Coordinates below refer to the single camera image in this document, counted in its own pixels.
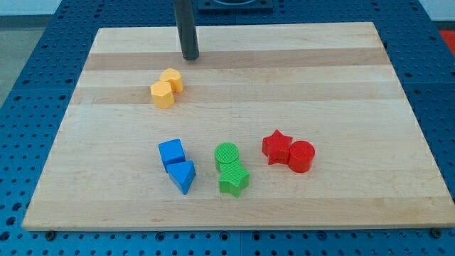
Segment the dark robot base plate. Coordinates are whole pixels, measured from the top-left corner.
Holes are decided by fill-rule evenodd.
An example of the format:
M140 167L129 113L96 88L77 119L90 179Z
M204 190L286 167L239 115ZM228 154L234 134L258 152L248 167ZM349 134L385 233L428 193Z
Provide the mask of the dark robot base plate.
M271 11L274 8L273 0L198 0L199 13L214 11Z

